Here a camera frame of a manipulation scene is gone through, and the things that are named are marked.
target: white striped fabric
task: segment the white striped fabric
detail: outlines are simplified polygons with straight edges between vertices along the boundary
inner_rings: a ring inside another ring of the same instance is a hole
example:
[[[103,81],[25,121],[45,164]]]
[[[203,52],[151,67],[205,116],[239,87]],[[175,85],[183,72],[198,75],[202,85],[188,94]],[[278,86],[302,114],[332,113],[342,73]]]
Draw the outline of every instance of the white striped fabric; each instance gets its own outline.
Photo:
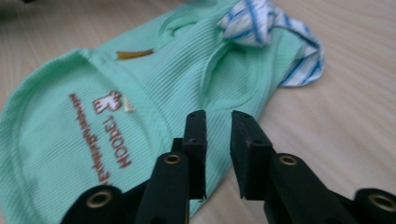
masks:
[[[303,86],[318,79],[324,68],[320,41],[302,21],[289,17],[268,0],[242,0],[218,23],[222,37],[235,43],[263,47],[271,43],[274,27],[288,29],[304,41],[303,54],[280,83],[281,87]]]

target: ribbed fabric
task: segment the ribbed fabric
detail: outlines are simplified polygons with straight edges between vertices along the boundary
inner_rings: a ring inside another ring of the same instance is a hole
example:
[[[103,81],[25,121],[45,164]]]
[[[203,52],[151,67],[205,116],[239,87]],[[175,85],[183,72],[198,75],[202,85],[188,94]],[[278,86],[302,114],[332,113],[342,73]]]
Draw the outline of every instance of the ribbed fabric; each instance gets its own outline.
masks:
[[[235,3],[188,3],[26,78],[0,118],[7,223],[59,223],[93,186],[126,191],[140,184],[173,138],[183,136],[186,115],[199,109],[207,116],[210,195],[231,165],[231,112],[257,118],[303,46],[279,28],[263,49],[223,41],[216,24]],[[129,61],[114,56],[152,48],[153,54]],[[124,111],[124,98],[135,112]],[[191,203],[192,215],[200,205]]]

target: cloth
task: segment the cloth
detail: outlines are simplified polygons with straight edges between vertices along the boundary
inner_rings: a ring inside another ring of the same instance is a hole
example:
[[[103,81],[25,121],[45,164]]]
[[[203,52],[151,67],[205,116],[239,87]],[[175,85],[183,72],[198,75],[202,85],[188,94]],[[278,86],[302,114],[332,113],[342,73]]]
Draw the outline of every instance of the cloth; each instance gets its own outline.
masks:
[[[304,43],[302,55],[280,83],[282,87],[303,86],[317,80],[324,69],[321,42],[302,21],[290,18],[268,0],[242,0],[219,22],[224,39],[245,46],[263,47],[271,43],[274,27],[288,29]]]
[[[304,41],[274,27],[268,46],[224,41],[217,23],[235,1],[199,0],[97,49],[43,64],[11,94],[0,118],[0,200],[8,224],[59,223],[87,189],[127,191],[206,111],[207,195],[231,166],[231,112],[258,118]],[[117,60],[117,50],[154,49]],[[191,202],[191,215],[202,203]]]

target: wood grain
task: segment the wood grain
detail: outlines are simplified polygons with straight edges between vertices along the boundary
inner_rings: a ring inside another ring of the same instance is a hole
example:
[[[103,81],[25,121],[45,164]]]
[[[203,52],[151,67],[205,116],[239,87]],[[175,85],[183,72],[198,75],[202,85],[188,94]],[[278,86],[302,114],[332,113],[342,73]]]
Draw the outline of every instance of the wood grain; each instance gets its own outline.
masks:
[[[182,2],[0,1],[0,107],[47,60],[94,48]],[[305,21],[326,51],[319,81],[278,89],[265,107],[260,124],[275,149],[305,160],[348,198],[361,188],[396,194],[396,1],[274,2]],[[230,171],[191,223],[267,222],[261,202],[239,199]]]

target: light wood surface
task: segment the light wood surface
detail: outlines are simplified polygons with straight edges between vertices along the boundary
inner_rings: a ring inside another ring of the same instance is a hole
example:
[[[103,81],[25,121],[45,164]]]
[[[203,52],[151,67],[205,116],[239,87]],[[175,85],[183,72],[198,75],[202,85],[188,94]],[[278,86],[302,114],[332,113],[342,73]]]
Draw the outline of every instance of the light wood surface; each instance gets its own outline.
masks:
[[[0,107],[47,60],[94,48],[182,2],[0,0]],[[326,50],[319,81],[278,89],[265,107],[260,124],[276,151],[302,158],[348,198],[361,188],[396,194],[396,1],[274,2],[305,21]],[[238,192],[231,170],[191,223],[267,223],[262,202]]]

